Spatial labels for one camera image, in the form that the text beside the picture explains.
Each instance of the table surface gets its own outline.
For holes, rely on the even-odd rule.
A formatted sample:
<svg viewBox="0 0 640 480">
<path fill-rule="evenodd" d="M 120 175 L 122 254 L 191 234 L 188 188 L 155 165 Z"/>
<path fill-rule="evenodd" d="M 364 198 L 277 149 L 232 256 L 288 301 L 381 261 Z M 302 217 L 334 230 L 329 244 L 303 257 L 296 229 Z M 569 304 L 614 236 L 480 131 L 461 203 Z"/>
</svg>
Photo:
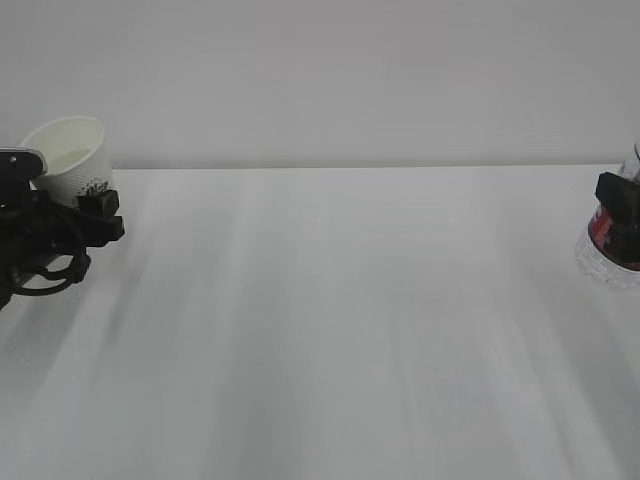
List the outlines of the table surface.
<svg viewBox="0 0 640 480">
<path fill-rule="evenodd" d="M 126 237 L 0 312 L 0 478 L 638 478 L 604 169 L 118 172 Z"/>
</svg>

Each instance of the white paper cup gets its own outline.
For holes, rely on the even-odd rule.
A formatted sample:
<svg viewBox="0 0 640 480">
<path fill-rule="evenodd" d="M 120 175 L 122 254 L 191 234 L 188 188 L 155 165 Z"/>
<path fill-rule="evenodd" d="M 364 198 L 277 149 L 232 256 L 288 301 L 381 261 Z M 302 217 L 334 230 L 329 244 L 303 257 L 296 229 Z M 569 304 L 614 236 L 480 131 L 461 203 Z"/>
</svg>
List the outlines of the white paper cup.
<svg viewBox="0 0 640 480">
<path fill-rule="evenodd" d="M 104 126 L 95 118 L 59 118 L 31 132 L 21 146 L 44 155 L 48 171 L 33 184 L 55 202 L 75 208 L 78 196 L 116 188 L 104 148 Z"/>
</svg>

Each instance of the white wall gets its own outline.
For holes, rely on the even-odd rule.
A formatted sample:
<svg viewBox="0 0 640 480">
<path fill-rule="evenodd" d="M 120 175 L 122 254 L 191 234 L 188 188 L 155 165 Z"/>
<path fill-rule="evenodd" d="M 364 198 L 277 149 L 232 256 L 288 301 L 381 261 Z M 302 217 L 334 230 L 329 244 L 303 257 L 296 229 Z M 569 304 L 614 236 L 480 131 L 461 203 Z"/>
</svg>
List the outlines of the white wall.
<svg viewBox="0 0 640 480">
<path fill-rule="evenodd" d="M 0 143 L 100 117 L 121 165 L 601 162 L 637 0 L 2 0 Z"/>
</svg>

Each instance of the plastic bottle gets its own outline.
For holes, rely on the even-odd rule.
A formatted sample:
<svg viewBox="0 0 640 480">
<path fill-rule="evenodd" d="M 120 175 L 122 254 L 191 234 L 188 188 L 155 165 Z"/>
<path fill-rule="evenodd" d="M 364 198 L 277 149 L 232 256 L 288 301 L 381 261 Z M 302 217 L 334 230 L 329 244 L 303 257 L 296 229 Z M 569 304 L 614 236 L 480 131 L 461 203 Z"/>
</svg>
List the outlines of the plastic bottle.
<svg viewBox="0 0 640 480">
<path fill-rule="evenodd" d="M 622 164 L 618 175 L 640 184 L 640 143 L 635 145 L 633 155 Z M 594 245 L 590 233 L 594 233 L 598 220 L 603 215 L 608 219 L 606 211 L 599 206 L 589 221 L 587 228 L 576 243 L 575 255 L 578 267 L 597 284 L 611 289 L 628 289 L 640 287 L 640 264 L 620 265 L 603 255 Z"/>
</svg>

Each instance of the red bottle label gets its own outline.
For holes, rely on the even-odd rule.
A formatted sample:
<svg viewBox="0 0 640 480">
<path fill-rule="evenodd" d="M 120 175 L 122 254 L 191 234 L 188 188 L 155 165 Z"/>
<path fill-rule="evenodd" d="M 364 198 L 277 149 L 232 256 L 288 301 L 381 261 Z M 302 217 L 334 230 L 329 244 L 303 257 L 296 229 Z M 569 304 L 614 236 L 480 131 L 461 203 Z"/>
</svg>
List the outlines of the red bottle label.
<svg viewBox="0 0 640 480">
<path fill-rule="evenodd" d="M 640 262 L 623 263 L 616 259 L 616 257 L 607 250 L 607 238 L 609 234 L 609 228 L 611 228 L 612 223 L 613 222 L 611 221 L 609 212 L 607 212 L 604 208 L 602 208 L 602 205 L 600 205 L 597 208 L 596 213 L 593 215 L 593 218 L 589 222 L 588 231 L 591 241 L 600 251 L 600 253 L 602 253 L 612 262 L 629 270 L 640 271 Z"/>
</svg>

